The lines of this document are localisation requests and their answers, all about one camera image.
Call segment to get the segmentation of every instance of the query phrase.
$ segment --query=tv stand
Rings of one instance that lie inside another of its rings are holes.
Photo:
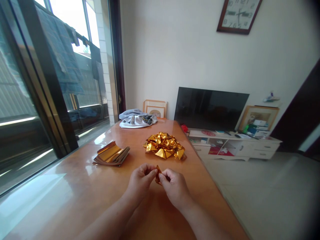
[[[270,159],[282,142],[272,137],[260,140],[237,138],[236,133],[233,132],[230,132],[230,135],[224,133],[208,136],[202,133],[205,131],[202,129],[191,128],[189,130],[189,140],[202,159],[241,159],[245,161],[250,158]],[[203,138],[206,139],[206,143],[201,142]],[[217,140],[222,140],[223,143],[219,144]],[[228,152],[222,152],[222,148],[226,148]]]

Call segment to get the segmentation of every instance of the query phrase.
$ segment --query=hand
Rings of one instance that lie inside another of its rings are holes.
[[[181,212],[194,204],[186,180],[181,173],[177,173],[167,168],[159,173],[159,178],[170,202]]]
[[[123,194],[126,201],[131,201],[136,207],[147,195],[150,184],[155,178],[158,170],[154,165],[148,163],[142,164],[137,169],[133,170],[128,188]]]

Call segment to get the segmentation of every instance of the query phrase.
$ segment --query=white floor tile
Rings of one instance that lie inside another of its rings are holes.
[[[217,159],[204,164],[252,239],[297,239],[313,219],[319,162],[277,152],[268,161]]]

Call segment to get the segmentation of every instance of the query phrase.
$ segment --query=stack of gold paper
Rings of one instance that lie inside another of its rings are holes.
[[[170,136],[168,133],[159,132],[156,135],[151,135],[143,147],[146,148],[146,152],[154,152],[155,155],[164,159],[167,159],[171,155],[179,160],[187,158],[184,154],[184,147],[181,146],[174,136]]]
[[[129,154],[130,147],[121,149],[116,145],[115,141],[110,142],[104,148],[101,148],[94,159],[94,163],[109,166],[120,166]]]

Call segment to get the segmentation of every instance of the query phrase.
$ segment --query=clock face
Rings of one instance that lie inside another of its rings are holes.
[[[248,30],[260,0],[229,0],[222,27]]]

